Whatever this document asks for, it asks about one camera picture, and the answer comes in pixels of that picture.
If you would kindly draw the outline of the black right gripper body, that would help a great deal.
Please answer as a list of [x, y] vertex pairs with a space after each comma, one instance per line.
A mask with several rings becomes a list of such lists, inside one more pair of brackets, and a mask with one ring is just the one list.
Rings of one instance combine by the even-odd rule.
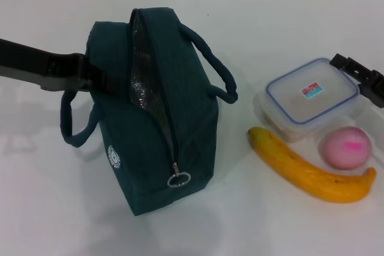
[[383, 74], [376, 70], [362, 76], [360, 94], [372, 103], [383, 103]]

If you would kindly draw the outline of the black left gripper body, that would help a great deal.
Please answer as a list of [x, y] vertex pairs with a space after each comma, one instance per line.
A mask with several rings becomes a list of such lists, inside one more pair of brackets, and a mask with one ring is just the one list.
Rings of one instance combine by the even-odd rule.
[[1, 76], [39, 85], [45, 91], [88, 91], [88, 59], [45, 52], [1, 40]]

